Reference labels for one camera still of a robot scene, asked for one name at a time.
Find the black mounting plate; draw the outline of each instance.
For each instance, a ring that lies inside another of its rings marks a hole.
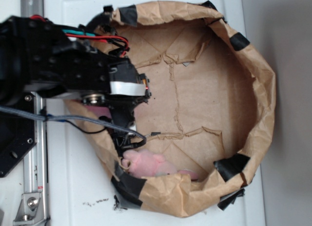
[[[32,93],[23,93],[11,107],[34,113],[35,103]],[[0,113],[0,178],[7,176],[35,144],[35,121]]]

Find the green wire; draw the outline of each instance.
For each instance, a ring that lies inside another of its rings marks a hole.
[[[87,35],[87,36],[95,36],[95,34],[91,34],[91,33],[84,33],[82,31],[76,31],[76,30],[66,30],[66,29],[62,29],[62,31],[64,33],[67,34],[73,34],[73,35]]]

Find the wire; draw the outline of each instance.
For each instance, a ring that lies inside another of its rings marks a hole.
[[[50,220],[51,220],[51,217],[49,216],[49,217],[46,219],[44,226],[47,226],[47,223],[49,223]]]
[[[47,22],[47,19],[43,18],[40,15],[32,15],[30,19],[36,19],[41,20],[43,22]],[[88,32],[86,33],[83,29],[71,27],[71,26],[65,26],[65,25],[54,25],[57,28],[61,28],[62,31],[66,34],[67,37],[73,37],[73,38],[87,38],[92,39],[94,41],[98,42],[104,42],[104,43],[111,43],[117,47],[120,48],[121,54],[119,54],[120,57],[124,57],[126,55],[126,52],[129,51],[129,42],[126,38],[121,36],[100,36],[98,34]]]
[[[21,116],[21,117],[31,119],[31,120],[40,120],[40,121],[64,122],[65,120],[71,120],[71,119],[73,119],[73,120],[84,120],[84,121],[91,122],[91,123],[98,124],[98,125],[102,125],[102,126],[105,126],[107,128],[111,128],[111,129],[114,129],[114,130],[117,130],[120,132],[125,132],[125,133],[130,132],[130,133],[134,134],[135,136],[142,139],[142,141],[140,141],[140,142],[132,143],[130,145],[123,146],[122,148],[125,150],[138,148],[138,147],[146,144],[146,137],[144,135],[140,134],[139,132],[128,129],[128,128],[124,128],[124,127],[121,127],[118,125],[114,125],[114,124],[109,123],[109,122],[104,121],[104,120],[96,120],[96,119],[88,118],[88,117],[81,116],[81,115],[58,115],[58,116],[38,115],[38,114],[29,113],[29,112],[26,112],[23,110],[15,109],[15,108],[9,108],[6,106],[0,106],[0,112]]]
[[[129,49],[129,42],[126,38],[121,37],[121,36],[88,36],[88,35],[75,35],[75,34],[69,34],[66,33],[66,36],[68,37],[73,37],[73,38],[87,38],[87,39],[92,39],[100,42],[108,42],[109,40],[113,41],[119,41],[125,43],[124,49],[128,50]]]
[[[74,126],[76,129],[80,130],[81,132],[83,133],[86,133],[86,134],[96,134],[96,133],[100,133],[100,132],[103,132],[104,130],[106,130],[106,128],[102,129],[102,130],[99,130],[99,131],[95,131],[95,132],[88,132],[86,130],[83,130],[82,128],[80,128],[79,126],[75,125],[73,122],[69,121],[69,120],[64,120],[64,122],[67,122],[69,124],[71,124],[72,126]]]

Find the gray cable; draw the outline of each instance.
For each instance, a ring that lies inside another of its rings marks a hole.
[[[114,130],[118,130],[121,132],[133,133],[135,136],[142,138],[144,141],[146,141],[146,137],[144,135],[138,133],[137,131],[127,129],[127,128],[124,128],[124,127],[121,127],[118,125],[114,125],[114,124],[109,123],[109,122],[104,121],[104,120],[96,120],[96,119],[88,118],[88,117],[81,116],[81,115],[58,115],[58,116],[48,115],[48,116],[44,116],[44,115],[37,115],[37,114],[25,112],[25,111],[15,109],[15,108],[9,108],[6,106],[0,106],[0,112],[21,116],[21,117],[31,119],[31,120],[41,120],[41,121],[62,122],[64,120],[71,120],[71,119],[73,119],[73,120],[84,120],[84,121],[88,121],[88,122],[91,122],[94,124],[103,125],[105,127],[108,127],[108,128],[114,129]]]

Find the black tape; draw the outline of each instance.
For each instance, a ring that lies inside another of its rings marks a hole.
[[[245,189],[242,188],[238,191],[235,191],[233,193],[230,193],[228,195],[225,195],[223,197],[220,198],[220,202],[218,203],[218,207],[221,209],[221,210],[225,210],[229,204],[234,204],[236,198],[238,197],[243,197],[245,195]]]
[[[212,8],[212,9],[218,11],[217,8],[215,7],[215,5],[213,3],[211,3],[209,0],[202,3],[201,6],[204,6],[206,8]]]
[[[243,50],[250,42],[241,33],[236,33],[230,37],[230,42],[235,51]]]
[[[119,8],[120,20],[128,25],[137,26],[137,7],[131,5],[129,7]]]
[[[113,12],[113,7],[111,5],[103,7],[104,12],[96,15],[91,21],[85,26],[85,31],[93,32],[98,26],[105,26],[110,23],[110,17]]]
[[[214,161],[214,166],[222,176],[224,181],[230,180],[235,175],[241,173],[250,157],[243,154],[235,154],[231,158]]]
[[[112,184],[116,188],[116,196],[120,202],[120,206],[125,208],[140,208],[143,202],[138,198],[146,180],[138,179],[125,173],[117,162],[115,163],[115,174],[120,181],[117,181],[113,177]]]
[[[151,132],[151,136],[157,136],[157,135],[160,135],[161,132]]]

